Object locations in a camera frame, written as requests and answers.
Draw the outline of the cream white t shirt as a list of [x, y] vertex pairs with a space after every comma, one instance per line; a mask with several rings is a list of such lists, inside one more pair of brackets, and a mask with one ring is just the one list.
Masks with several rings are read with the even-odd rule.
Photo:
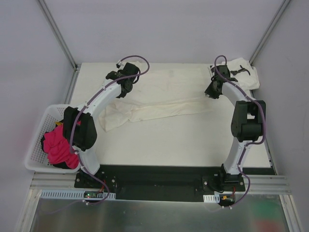
[[210, 78], [206, 64], [153, 63], [130, 93], [102, 111], [99, 123], [108, 132], [127, 122], [209, 112], [204, 91]]

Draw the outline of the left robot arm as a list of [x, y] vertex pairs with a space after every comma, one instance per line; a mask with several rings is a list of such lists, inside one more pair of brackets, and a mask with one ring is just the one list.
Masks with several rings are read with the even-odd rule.
[[123, 98], [139, 80], [140, 69], [126, 63], [118, 71], [111, 71], [98, 92], [90, 100], [77, 107], [68, 106], [64, 111], [63, 137], [69, 143], [69, 151], [77, 154], [79, 165], [88, 173], [85, 182], [91, 188], [101, 185], [102, 176], [98, 174], [100, 163], [94, 145], [97, 141], [95, 122], [106, 106], [116, 98]]

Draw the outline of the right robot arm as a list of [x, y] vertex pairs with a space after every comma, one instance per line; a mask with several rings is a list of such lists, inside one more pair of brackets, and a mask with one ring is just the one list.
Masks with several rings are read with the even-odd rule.
[[205, 90], [205, 95], [211, 99], [224, 95], [233, 104], [231, 133], [234, 139], [227, 159], [219, 172], [207, 180], [206, 186], [220, 193], [232, 187], [244, 191], [241, 186], [244, 161], [250, 148], [265, 140], [266, 103], [248, 96], [238, 80], [231, 77], [227, 65], [213, 65], [210, 71], [211, 83]]

